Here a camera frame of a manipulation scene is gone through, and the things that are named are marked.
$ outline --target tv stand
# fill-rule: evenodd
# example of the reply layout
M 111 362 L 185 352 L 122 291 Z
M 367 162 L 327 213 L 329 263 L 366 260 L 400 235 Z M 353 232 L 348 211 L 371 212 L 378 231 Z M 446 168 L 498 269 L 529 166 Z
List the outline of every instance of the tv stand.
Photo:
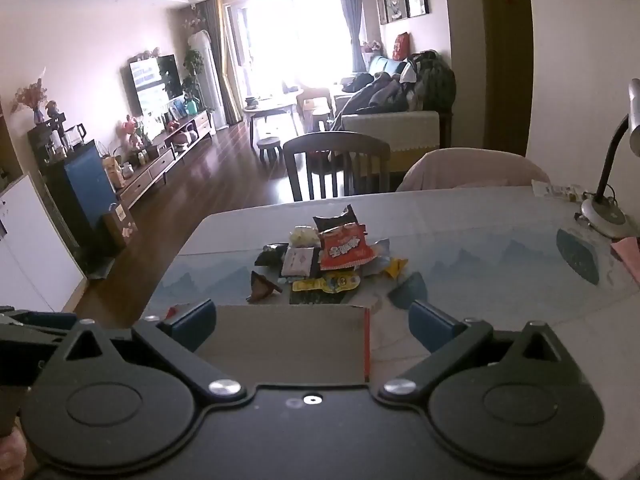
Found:
M 163 132 L 158 135 L 153 144 L 163 148 L 162 153 L 155 160 L 150 161 L 144 166 L 136 168 L 131 178 L 125 181 L 125 187 L 119 189 L 116 193 L 120 201 L 131 208 L 158 180 L 162 178 L 166 184 L 166 174 L 174 167 L 178 161 L 184 159 L 202 139 L 211 136 L 211 123 L 208 112 L 200 112 L 198 114 L 185 117 L 179 121 L 179 126 L 171 133 Z M 197 139 L 191 141 L 187 149 L 177 153 L 172 147 L 171 139 L 175 134 L 184 133 L 189 126 L 193 124 L 193 129 L 198 134 Z

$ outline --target desk lamp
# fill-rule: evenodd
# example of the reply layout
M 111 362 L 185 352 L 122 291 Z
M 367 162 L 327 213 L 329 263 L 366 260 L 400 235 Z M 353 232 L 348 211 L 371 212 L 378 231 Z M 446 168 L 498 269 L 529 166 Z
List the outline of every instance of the desk lamp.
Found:
M 631 151 L 636 156 L 640 156 L 640 79 L 633 79 L 629 83 L 629 100 L 631 102 L 631 110 L 629 115 L 620 123 L 613 139 L 611 139 L 598 190 L 592 198 L 582 202 L 582 215 L 596 231 L 609 238 L 625 238 L 632 234 L 625 214 L 620 211 L 615 200 L 604 196 L 604 192 L 609 181 L 611 167 L 613 166 L 613 158 L 616 156 L 620 140 L 622 140 L 627 130 L 631 132 L 629 140 Z

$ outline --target blue vase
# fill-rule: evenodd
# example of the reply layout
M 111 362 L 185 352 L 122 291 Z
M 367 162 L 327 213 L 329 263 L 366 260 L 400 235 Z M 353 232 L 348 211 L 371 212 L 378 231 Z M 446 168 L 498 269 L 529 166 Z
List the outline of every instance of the blue vase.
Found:
M 39 108 L 36 108 L 33 111 L 33 122 L 36 124 L 40 124 L 40 123 L 43 123 L 44 121 L 45 121 L 44 114 L 40 111 Z
M 194 101 L 189 101 L 186 105 L 186 108 L 189 115 L 195 115 L 198 113 L 198 107 Z

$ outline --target red bag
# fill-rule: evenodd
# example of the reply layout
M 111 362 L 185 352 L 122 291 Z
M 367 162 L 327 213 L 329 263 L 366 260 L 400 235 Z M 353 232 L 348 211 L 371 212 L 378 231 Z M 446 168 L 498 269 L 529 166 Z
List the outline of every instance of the red bag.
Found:
M 394 45 L 394 61 L 403 61 L 409 57 L 409 33 L 403 32 L 398 34 L 396 44 Z
M 320 270 L 348 269 L 373 260 L 376 253 L 364 239 L 365 230 L 364 225 L 347 224 L 322 233 Z

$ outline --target lamp head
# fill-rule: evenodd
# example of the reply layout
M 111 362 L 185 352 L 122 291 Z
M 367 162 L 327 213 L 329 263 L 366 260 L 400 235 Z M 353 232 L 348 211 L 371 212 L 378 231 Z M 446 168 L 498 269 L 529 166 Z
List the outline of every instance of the lamp head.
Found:
M 629 112 L 629 131 L 631 137 L 629 144 L 631 151 L 640 156 L 640 79 L 632 79 L 629 83 L 629 100 L 631 111 Z

